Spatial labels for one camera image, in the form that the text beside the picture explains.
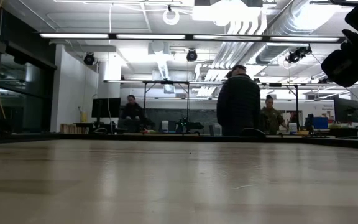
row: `black camera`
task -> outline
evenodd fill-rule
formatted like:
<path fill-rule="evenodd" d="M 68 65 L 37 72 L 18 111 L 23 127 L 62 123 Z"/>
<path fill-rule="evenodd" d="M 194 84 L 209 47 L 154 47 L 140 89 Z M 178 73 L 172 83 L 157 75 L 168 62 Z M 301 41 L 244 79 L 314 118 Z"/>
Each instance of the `black camera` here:
<path fill-rule="evenodd" d="M 197 53 L 195 49 L 190 49 L 189 52 L 187 53 L 187 57 L 186 57 L 188 62 L 194 62 L 195 60 L 197 60 Z"/>
<path fill-rule="evenodd" d="M 333 4 L 343 6 L 355 6 L 346 16 L 345 21 L 358 31 L 358 4 L 337 2 L 330 0 Z M 336 50 L 324 60 L 321 69 L 328 78 L 343 87 L 350 87 L 358 81 L 358 33 L 344 29 L 347 42 L 341 45 L 340 50 Z"/>
<path fill-rule="evenodd" d="M 84 64 L 85 65 L 95 65 L 97 62 L 97 59 L 94 57 L 93 52 L 87 52 L 84 57 Z"/>

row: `man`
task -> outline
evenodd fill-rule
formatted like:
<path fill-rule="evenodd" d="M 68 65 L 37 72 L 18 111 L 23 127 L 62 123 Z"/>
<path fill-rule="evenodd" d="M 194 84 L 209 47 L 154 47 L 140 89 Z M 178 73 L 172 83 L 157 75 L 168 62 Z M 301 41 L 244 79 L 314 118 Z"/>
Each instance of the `man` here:
<path fill-rule="evenodd" d="M 223 84 L 217 105 L 218 123 L 223 136 L 239 136 L 244 128 L 259 128 L 260 88 L 236 65 Z"/>
<path fill-rule="evenodd" d="M 124 111 L 122 112 L 121 118 L 128 120 L 143 120 L 143 109 L 136 103 L 134 95 L 127 96 L 127 105 L 125 105 Z"/>
<path fill-rule="evenodd" d="M 280 125 L 282 125 L 285 129 L 288 129 L 285 124 L 285 120 L 283 116 L 276 109 L 273 108 L 274 100 L 272 96 L 266 96 L 266 106 L 262 108 L 262 113 L 266 115 L 268 118 L 268 132 L 269 134 L 277 134 L 277 131 L 280 129 Z"/>

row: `green object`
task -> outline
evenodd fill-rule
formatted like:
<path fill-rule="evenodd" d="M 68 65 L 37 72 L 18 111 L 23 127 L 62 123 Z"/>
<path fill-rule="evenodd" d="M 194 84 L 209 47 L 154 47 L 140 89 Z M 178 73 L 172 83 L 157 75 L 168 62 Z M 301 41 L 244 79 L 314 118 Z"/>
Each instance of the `green object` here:
<path fill-rule="evenodd" d="M 266 115 L 268 118 L 269 133 L 276 134 L 277 131 L 280 129 L 280 125 L 284 122 L 283 116 L 274 108 L 268 109 L 266 107 L 263 107 L 260 112 Z"/>

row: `woman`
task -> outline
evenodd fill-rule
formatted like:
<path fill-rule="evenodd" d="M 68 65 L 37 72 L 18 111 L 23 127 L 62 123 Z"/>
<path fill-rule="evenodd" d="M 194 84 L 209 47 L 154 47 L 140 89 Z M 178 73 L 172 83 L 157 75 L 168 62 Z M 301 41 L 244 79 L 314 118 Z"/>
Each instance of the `woman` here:
<path fill-rule="evenodd" d="M 280 129 L 280 125 L 288 130 L 283 116 L 280 114 L 280 112 L 273 108 L 274 100 L 272 96 L 267 95 L 265 103 L 266 106 L 262 108 L 261 112 L 266 115 L 268 119 L 268 133 L 277 134 L 277 131 Z"/>

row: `white pillar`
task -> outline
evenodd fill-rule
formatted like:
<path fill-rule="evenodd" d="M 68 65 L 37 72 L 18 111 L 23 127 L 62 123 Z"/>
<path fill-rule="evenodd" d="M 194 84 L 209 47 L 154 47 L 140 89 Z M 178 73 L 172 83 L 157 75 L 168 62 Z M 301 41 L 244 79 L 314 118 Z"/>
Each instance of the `white pillar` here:
<path fill-rule="evenodd" d="M 104 80 L 120 80 L 121 63 L 115 60 L 101 62 L 99 64 L 98 98 L 120 98 L 120 83 L 105 83 Z M 102 122 L 109 123 L 109 118 L 101 118 Z M 116 124 L 118 118 L 112 118 Z"/>

